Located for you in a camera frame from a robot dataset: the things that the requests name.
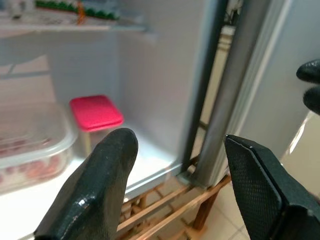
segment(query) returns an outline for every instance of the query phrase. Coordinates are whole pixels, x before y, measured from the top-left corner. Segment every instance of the refrigerator floor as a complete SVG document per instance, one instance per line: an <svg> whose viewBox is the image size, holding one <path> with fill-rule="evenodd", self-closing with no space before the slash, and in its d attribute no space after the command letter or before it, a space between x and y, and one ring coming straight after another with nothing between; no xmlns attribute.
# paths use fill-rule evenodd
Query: refrigerator floor
<svg viewBox="0 0 320 240"><path fill-rule="evenodd" d="M133 129L139 142L135 165L128 178L125 200L155 187L172 175L179 173L180 164L173 164L171 155ZM0 195L0 239L16 240L33 232L67 178L85 159L82 143L73 146L74 158L66 170L52 180Z"/></svg>

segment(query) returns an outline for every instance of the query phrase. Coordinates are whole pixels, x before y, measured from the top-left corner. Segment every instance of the red lid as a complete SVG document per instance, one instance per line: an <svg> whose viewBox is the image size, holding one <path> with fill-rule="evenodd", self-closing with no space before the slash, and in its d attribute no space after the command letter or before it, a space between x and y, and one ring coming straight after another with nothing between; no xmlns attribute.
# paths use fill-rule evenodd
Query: red lid
<svg viewBox="0 0 320 240"><path fill-rule="evenodd" d="M79 128L94 132L121 125L124 117L109 98L104 95L77 97L70 107Z"/></svg>

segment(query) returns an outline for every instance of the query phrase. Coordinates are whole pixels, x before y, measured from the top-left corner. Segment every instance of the refrigerator shelf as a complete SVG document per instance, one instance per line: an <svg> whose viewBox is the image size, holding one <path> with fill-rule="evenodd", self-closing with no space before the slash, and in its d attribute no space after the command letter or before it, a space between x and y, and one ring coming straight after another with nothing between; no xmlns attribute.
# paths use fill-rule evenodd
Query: refrigerator shelf
<svg viewBox="0 0 320 240"><path fill-rule="evenodd" d="M12 19L6 12L0 12L0 30L27 31L115 31L144 32L146 26L122 17L120 20L105 20L86 17L84 24L77 25L78 16L71 12L37 9L32 13L24 13L19 19Z"/></svg>

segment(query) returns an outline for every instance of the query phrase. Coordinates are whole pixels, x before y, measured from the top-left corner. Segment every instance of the white floor tile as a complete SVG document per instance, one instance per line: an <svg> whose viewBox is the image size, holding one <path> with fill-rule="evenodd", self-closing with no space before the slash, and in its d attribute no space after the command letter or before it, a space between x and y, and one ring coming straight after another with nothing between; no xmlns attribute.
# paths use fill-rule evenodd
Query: white floor tile
<svg viewBox="0 0 320 240"><path fill-rule="evenodd" d="M205 225L207 230L201 240L228 240L237 231L216 207L212 208Z"/></svg>
<svg viewBox="0 0 320 240"><path fill-rule="evenodd" d="M214 205L239 229L244 225L239 211L234 189L227 184L222 188L215 200Z"/></svg>
<svg viewBox="0 0 320 240"><path fill-rule="evenodd" d="M242 232L238 232L236 235L234 235L231 239L229 240L248 240L248 238L242 234Z"/></svg>

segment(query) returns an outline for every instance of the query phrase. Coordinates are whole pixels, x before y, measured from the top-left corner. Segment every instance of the clear plastic container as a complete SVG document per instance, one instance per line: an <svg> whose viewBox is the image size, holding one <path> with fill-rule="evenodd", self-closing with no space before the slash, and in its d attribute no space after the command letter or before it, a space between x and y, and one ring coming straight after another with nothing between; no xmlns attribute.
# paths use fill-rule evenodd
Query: clear plastic container
<svg viewBox="0 0 320 240"><path fill-rule="evenodd" d="M60 174L77 138L65 111L42 103L0 108L0 194Z"/></svg>

